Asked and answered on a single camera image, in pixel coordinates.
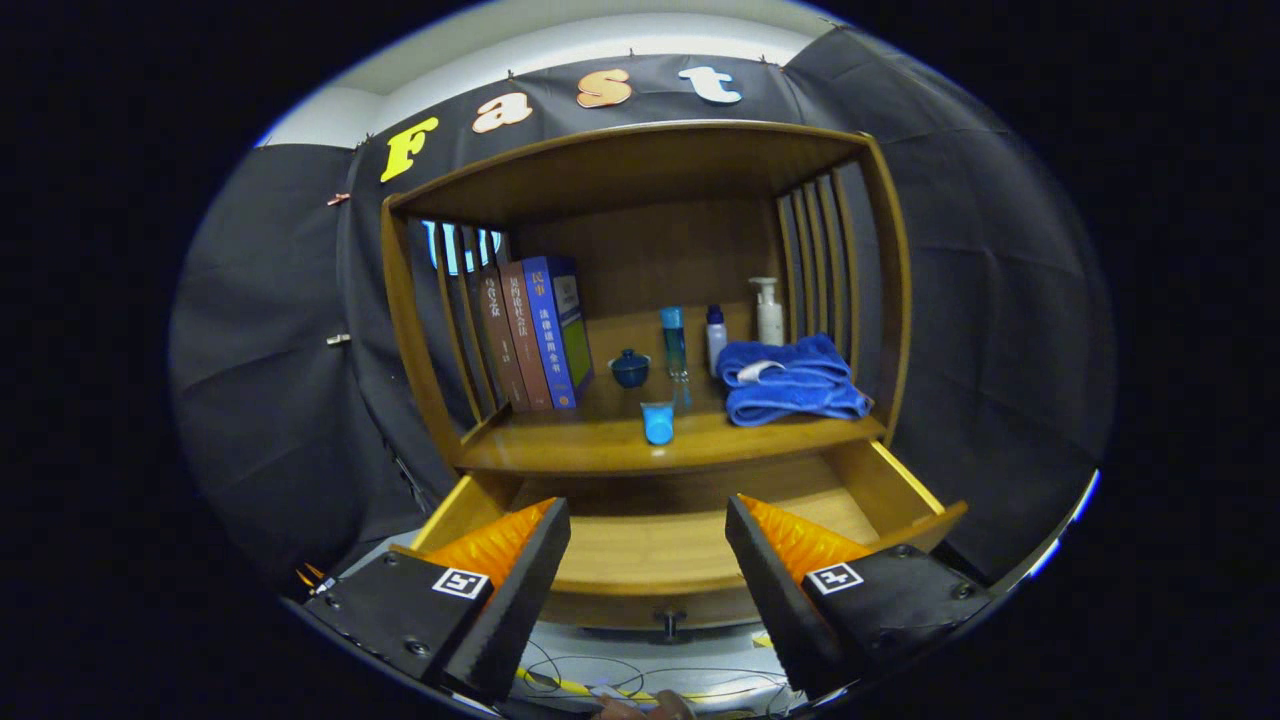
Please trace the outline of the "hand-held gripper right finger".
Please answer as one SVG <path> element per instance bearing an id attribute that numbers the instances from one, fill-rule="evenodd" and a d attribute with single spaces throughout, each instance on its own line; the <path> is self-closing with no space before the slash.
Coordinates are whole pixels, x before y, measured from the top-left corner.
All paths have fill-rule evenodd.
<path id="1" fill-rule="evenodd" d="M 869 550 L 745 495 L 724 536 L 788 684 L 812 701 L 902 670 L 993 602 L 916 546 Z"/>

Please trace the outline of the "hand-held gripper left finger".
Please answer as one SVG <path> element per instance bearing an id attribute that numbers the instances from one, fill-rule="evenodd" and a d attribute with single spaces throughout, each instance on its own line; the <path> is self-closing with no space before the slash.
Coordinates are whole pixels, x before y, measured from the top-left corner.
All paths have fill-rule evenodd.
<path id="1" fill-rule="evenodd" d="M 431 552 L 394 546 L 303 603 L 307 616 L 435 691 L 507 700 L 570 542 L 548 498 Z"/>

